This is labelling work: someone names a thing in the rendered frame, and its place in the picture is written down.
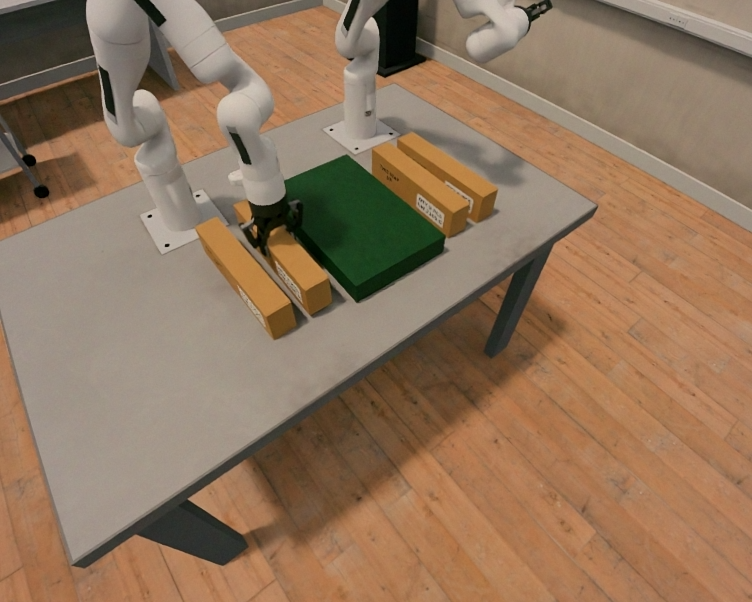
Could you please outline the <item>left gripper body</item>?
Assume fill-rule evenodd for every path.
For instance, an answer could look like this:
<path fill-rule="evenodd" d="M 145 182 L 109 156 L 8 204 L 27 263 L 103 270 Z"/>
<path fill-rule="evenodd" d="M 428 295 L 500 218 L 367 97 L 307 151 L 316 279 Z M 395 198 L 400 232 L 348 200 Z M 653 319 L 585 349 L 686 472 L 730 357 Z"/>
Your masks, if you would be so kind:
<path fill-rule="evenodd" d="M 532 14 L 531 14 L 531 12 L 532 12 L 532 11 L 533 11 L 534 9 L 529 9 L 529 10 L 527 10 L 527 9 L 526 9 L 526 8 L 524 8 L 523 6 L 519 6 L 519 5 L 515 5 L 515 7 L 522 9 L 522 10 L 523 10 L 523 11 L 524 11 L 524 12 L 526 13 L 526 15 L 527 15 L 527 17 L 528 17 L 528 21 L 529 21 L 529 26 L 528 26 L 528 30 L 527 30 L 527 33 L 528 33 L 528 32 L 529 32 L 529 30 L 530 30 L 530 27 L 531 27 L 531 21 L 532 21 L 532 19 L 533 19 L 533 18 L 535 18 L 535 15 L 533 15 L 533 16 L 532 16 Z M 526 33 L 526 34 L 527 34 L 527 33 Z M 525 34 L 525 35 L 526 35 L 526 34 Z"/>

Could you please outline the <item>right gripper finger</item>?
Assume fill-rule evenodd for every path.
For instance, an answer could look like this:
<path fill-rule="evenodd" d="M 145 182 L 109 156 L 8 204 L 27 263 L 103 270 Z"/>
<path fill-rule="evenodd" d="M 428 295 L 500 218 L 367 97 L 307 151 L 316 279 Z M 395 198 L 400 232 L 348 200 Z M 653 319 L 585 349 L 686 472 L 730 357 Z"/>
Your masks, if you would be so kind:
<path fill-rule="evenodd" d="M 292 221 L 289 222 L 283 214 L 278 215 L 278 219 L 287 227 L 286 231 L 297 241 L 296 228 L 303 225 L 303 204 L 294 198 L 292 202 L 288 203 L 291 206 Z M 297 220 L 296 220 L 297 217 Z"/>
<path fill-rule="evenodd" d="M 268 219 L 266 221 L 265 230 L 262 230 L 257 227 L 257 237 L 254 239 L 253 237 L 253 227 L 255 226 L 253 224 L 254 218 L 247 222 L 246 224 L 240 223 L 239 228 L 241 229 L 242 233 L 244 233 L 245 238 L 247 238 L 247 241 L 249 244 L 253 247 L 253 249 L 257 249 L 259 247 L 260 252 L 264 257 L 270 258 L 270 252 L 267 245 L 267 240 L 270 238 L 271 228 L 273 227 L 273 221 L 271 219 Z M 256 242 L 257 241 L 257 242 Z"/>

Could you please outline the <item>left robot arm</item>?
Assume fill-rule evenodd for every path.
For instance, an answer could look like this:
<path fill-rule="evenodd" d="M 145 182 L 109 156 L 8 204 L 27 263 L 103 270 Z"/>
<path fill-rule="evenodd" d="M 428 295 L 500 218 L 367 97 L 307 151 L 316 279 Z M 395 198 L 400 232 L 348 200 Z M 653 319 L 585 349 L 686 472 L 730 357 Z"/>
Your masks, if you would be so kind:
<path fill-rule="evenodd" d="M 335 32 L 339 54 L 344 58 L 354 58 L 344 69 L 344 118 L 347 135 L 357 140 L 369 139 L 376 133 L 376 73 L 380 40 L 372 16 L 387 1 L 349 0 Z M 490 20 L 473 30 L 467 38 L 467 53 L 474 62 L 484 64 L 512 50 L 527 33 L 528 17 L 522 9 L 515 7 L 516 1 L 453 0 L 462 18 L 483 15 Z"/>

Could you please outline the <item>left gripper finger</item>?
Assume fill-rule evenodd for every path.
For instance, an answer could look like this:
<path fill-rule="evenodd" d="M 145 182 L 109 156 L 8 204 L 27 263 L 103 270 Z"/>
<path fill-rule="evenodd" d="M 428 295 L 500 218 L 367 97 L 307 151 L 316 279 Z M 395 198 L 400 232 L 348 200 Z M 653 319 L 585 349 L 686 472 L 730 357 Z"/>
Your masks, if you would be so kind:
<path fill-rule="evenodd" d="M 537 6 L 539 8 L 537 8 Z M 553 8 L 552 3 L 550 0 L 544 0 L 540 1 L 538 4 L 532 4 L 527 9 L 534 9 L 531 14 L 532 16 L 535 15 L 535 18 L 532 19 L 532 22 L 540 17 L 540 14 L 545 14 L 547 11 L 551 10 Z M 540 12 L 541 11 L 541 12 Z"/>

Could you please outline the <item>tan cardboard carton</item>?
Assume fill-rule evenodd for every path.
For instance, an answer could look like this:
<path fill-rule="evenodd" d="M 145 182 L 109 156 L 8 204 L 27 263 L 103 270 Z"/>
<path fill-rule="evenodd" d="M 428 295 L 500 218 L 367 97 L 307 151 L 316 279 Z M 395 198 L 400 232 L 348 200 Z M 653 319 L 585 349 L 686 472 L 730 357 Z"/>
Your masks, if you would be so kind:
<path fill-rule="evenodd" d="M 397 148 L 470 203 L 475 223 L 492 214 L 498 188 L 415 133 L 397 139 Z"/>
<path fill-rule="evenodd" d="M 195 230 L 205 253 L 273 340 L 297 326 L 290 300 L 218 217 Z"/>
<path fill-rule="evenodd" d="M 251 220 L 247 199 L 234 206 L 238 222 Z M 329 277 L 282 226 L 268 238 L 270 258 L 256 249 L 311 316 L 332 303 Z"/>
<path fill-rule="evenodd" d="M 390 142 L 372 148 L 372 175 L 447 238 L 465 229 L 470 203 Z"/>

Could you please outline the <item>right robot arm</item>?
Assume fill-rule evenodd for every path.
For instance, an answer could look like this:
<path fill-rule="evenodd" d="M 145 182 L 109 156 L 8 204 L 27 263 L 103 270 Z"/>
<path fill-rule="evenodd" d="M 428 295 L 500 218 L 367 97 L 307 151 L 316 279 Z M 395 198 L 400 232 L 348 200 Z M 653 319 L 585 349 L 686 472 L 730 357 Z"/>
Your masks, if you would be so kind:
<path fill-rule="evenodd" d="M 273 95 L 196 1 L 87 0 L 86 15 L 106 124 L 122 146 L 142 144 L 134 161 L 169 230 L 195 227 L 201 213 L 163 108 L 150 92 L 136 91 L 151 54 L 148 17 L 201 83 L 217 81 L 230 92 L 217 108 L 219 128 L 240 166 L 228 176 L 230 184 L 244 186 L 255 205 L 271 205 L 284 197 L 275 145 L 260 135 L 274 112 Z"/>

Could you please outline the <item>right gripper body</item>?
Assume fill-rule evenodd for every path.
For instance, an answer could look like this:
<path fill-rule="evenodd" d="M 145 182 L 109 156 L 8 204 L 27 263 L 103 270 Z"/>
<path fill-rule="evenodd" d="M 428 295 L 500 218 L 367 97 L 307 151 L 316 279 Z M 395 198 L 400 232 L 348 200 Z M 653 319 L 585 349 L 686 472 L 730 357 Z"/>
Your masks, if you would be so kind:
<path fill-rule="evenodd" d="M 278 219 L 277 215 L 281 214 L 287 208 L 282 213 L 287 218 L 291 210 L 291 206 L 288 204 L 286 192 L 285 192 L 284 197 L 280 201 L 271 205 L 266 205 L 266 206 L 255 205 L 251 203 L 249 200 L 248 200 L 248 203 L 249 203 L 249 207 L 252 213 L 251 220 L 254 218 L 253 224 L 262 230 L 265 230 L 266 221 L 268 219 L 271 219 L 274 223 L 273 227 L 271 228 L 271 231 L 275 230 L 276 228 L 282 227 L 283 223 Z M 272 217 L 272 218 L 269 218 L 269 217 Z"/>

